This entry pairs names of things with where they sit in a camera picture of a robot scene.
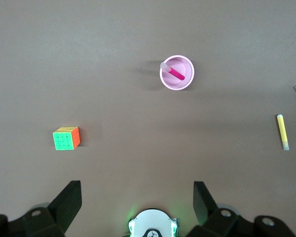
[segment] green cube face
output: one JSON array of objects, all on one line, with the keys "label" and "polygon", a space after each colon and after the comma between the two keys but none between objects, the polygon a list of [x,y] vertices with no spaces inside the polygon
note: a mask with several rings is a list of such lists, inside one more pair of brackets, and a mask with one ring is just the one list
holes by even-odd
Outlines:
[{"label": "green cube face", "polygon": [[56,150],[73,150],[74,143],[70,132],[54,132]]}]

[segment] yellow marker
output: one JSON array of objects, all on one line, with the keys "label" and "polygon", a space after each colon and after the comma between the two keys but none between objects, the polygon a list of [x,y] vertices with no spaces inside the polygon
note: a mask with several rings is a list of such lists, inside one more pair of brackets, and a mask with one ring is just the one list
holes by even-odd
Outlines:
[{"label": "yellow marker", "polygon": [[286,136],[286,130],[285,130],[283,115],[277,115],[277,122],[278,122],[278,126],[280,128],[280,133],[281,133],[282,142],[283,142],[283,149],[285,151],[288,151],[290,148],[288,146],[288,140],[287,140],[287,136]]}]

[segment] pink marker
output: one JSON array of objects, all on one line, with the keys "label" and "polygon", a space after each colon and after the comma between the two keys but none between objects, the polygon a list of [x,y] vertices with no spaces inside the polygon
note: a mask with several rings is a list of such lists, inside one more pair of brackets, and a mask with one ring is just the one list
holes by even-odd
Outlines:
[{"label": "pink marker", "polygon": [[168,64],[162,62],[160,64],[160,67],[162,68],[162,70],[165,70],[166,72],[170,73],[171,75],[174,75],[176,78],[180,79],[180,80],[184,80],[185,76],[183,76],[181,73],[177,72],[176,70],[174,70],[173,68],[171,68]]}]

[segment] gray table surface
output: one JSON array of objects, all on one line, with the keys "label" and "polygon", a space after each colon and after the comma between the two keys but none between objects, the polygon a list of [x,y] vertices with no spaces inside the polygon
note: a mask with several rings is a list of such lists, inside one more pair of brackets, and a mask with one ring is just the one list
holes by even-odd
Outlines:
[{"label": "gray table surface", "polygon": [[[159,78],[175,54],[195,67],[183,91]],[[122,236],[149,207],[185,236],[197,180],[296,234],[294,86],[296,0],[0,0],[0,213],[81,180],[68,237]],[[76,150],[55,150],[61,126],[79,126]]]}]

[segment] cube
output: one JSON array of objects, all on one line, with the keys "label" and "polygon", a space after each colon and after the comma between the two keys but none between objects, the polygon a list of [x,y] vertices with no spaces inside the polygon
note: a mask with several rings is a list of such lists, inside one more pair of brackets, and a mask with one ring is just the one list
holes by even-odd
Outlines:
[{"label": "cube", "polygon": [[61,127],[53,137],[56,150],[74,150],[80,144],[79,127]]}]

